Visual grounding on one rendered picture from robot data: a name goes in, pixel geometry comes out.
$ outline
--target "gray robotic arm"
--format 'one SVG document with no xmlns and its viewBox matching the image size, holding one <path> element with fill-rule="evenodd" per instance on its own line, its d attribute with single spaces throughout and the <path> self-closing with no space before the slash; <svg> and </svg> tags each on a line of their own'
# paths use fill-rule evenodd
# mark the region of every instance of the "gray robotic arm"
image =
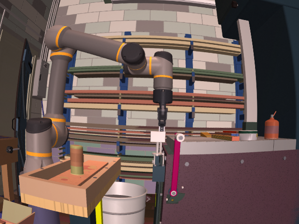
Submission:
<svg viewBox="0 0 299 224">
<path fill-rule="evenodd" d="M 172 103 L 170 53 L 159 51 L 153 57 L 146 57 L 139 44 L 121 43 L 59 25 L 51 27 L 44 40 L 47 47 L 52 50 L 47 113 L 44 118 L 29 119 L 27 122 L 27 158 L 24 173 L 52 164 L 51 149 L 62 146 L 68 140 L 68 129 L 63 116 L 64 90 L 68 63 L 76 50 L 120 62 L 124 64 L 126 74 L 152 75 L 153 101 L 160 105 L 159 131 L 164 131 L 167 119 L 166 104 Z"/>
</svg>

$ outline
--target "white pillar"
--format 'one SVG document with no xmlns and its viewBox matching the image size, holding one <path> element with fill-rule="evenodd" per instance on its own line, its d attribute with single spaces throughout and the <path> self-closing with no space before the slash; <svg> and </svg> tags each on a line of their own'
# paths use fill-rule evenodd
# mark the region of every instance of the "white pillar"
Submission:
<svg viewBox="0 0 299 224">
<path fill-rule="evenodd" d="M 257 122 L 256 66 L 249 22 L 238 20 L 238 31 L 244 75 L 244 122 Z"/>
</svg>

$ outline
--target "green bracket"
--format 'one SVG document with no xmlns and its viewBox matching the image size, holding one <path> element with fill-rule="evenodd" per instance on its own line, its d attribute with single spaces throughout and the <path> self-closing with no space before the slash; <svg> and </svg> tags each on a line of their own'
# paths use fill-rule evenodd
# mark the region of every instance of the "green bracket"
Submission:
<svg viewBox="0 0 299 224">
<path fill-rule="evenodd" d="M 170 196 L 170 195 L 167 195 L 167 204 L 178 204 L 178 202 L 180 200 L 183 199 L 183 197 L 185 196 L 184 193 L 177 193 L 177 195 L 175 196 Z"/>
</svg>

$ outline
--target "red bottle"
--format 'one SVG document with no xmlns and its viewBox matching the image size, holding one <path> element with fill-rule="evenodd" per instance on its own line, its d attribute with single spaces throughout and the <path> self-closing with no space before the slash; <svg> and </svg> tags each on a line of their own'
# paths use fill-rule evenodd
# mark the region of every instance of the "red bottle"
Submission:
<svg viewBox="0 0 299 224">
<path fill-rule="evenodd" d="M 275 113 L 265 122 L 265 139 L 278 139 L 279 122 L 274 119 Z"/>
</svg>

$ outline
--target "trash bin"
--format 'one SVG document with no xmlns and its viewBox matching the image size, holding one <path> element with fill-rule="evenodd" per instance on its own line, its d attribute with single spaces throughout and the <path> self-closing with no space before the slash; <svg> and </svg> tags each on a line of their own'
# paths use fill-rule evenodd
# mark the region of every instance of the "trash bin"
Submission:
<svg viewBox="0 0 299 224">
<path fill-rule="evenodd" d="M 114 182 L 102 199 L 104 224 L 144 224 L 145 187 Z"/>
</svg>

